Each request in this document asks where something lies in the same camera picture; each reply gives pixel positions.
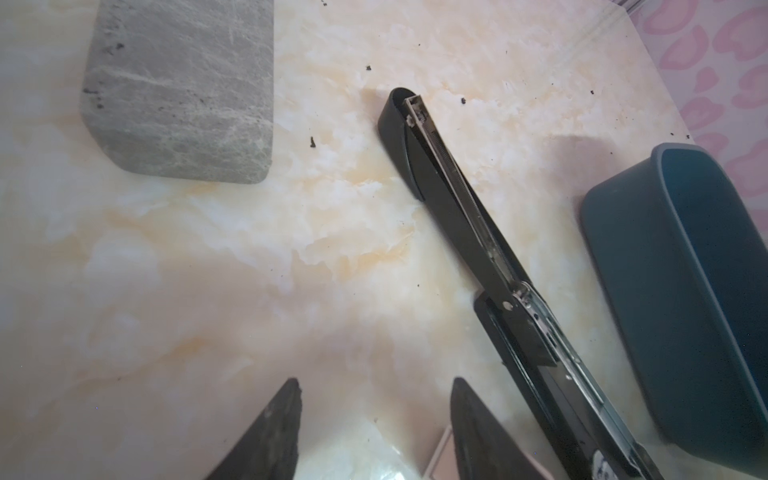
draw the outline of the marble pattern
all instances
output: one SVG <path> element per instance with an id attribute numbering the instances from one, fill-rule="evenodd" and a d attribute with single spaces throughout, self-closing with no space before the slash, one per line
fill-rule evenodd
<path id="1" fill-rule="evenodd" d="M 660 439 L 579 233 L 589 187 L 688 134 L 616 5 L 277 2 L 256 186 L 101 153 L 78 115 L 96 7 L 0 5 L 0 477 L 203 478 L 297 376 L 297 478 L 418 478 L 464 376 L 565 478 L 376 137 L 404 86 L 666 477 L 746 478 Z"/>
<path id="2" fill-rule="evenodd" d="M 272 164 L 273 1 L 102 0 L 80 109 L 125 170 L 261 182 Z"/>

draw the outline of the gray stone block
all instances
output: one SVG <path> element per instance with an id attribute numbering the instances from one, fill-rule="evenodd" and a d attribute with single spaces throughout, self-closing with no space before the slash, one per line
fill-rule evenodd
<path id="1" fill-rule="evenodd" d="M 101 0 L 80 110 L 125 170 L 260 182 L 272 164 L 273 0 Z"/>

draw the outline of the blue container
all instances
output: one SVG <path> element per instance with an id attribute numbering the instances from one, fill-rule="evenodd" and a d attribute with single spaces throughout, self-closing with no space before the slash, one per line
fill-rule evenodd
<path id="1" fill-rule="evenodd" d="M 661 144 L 589 191 L 581 225 L 662 432 L 768 478 L 768 251 L 722 168 Z"/>

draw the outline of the marble tabletop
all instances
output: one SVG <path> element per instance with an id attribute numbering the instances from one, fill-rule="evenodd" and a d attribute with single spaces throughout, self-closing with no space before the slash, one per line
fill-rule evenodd
<path id="1" fill-rule="evenodd" d="M 97 6 L 0 5 L 0 477 L 203 478 L 296 376 L 297 478 L 415 479 L 464 376 L 565 478 L 376 136 L 398 86 L 667 478 L 743 477 L 660 438 L 578 229 L 591 186 L 687 141 L 623 10 L 276 2 L 273 165 L 236 185 L 99 151 L 78 114 Z"/>

